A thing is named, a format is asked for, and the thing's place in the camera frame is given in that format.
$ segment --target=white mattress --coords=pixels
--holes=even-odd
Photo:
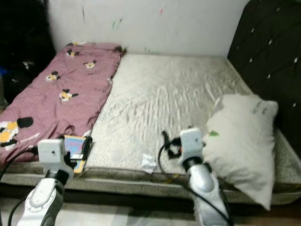
[[[166,184],[159,172],[143,172],[144,153],[157,157],[163,144],[162,130],[171,137],[188,126],[205,133],[214,101],[222,94],[250,94],[250,89],[227,59],[125,55],[113,78],[113,87],[95,126],[93,148],[83,174],[67,188],[122,194],[188,197],[177,185]],[[282,134],[276,132],[276,183],[301,184],[301,163]],[[183,174],[177,160],[163,166]],[[19,163],[9,168],[3,182],[36,185],[43,176],[36,163]],[[300,190],[280,187],[289,193],[274,194],[273,204],[285,204],[301,197]],[[251,202],[240,192],[225,190],[230,202]]]

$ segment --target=pink blanket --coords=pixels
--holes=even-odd
[[[118,44],[69,44],[0,115],[0,165],[45,138],[86,136],[110,93]],[[34,161],[31,153],[18,161]]]

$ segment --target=tufted headboard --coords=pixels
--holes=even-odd
[[[301,2],[251,0],[228,59],[255,94],[278,102],[276,124],[301,158]]]

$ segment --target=white wall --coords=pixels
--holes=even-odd
[[[132,53],[225,57],[249,0],[49,0],[56,50],[115,42]]]

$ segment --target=pillow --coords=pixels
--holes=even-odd
[[[270,209],[274,175],[274,101],[256,95],[224,95],[207,122],[204,160],[226,182]]]

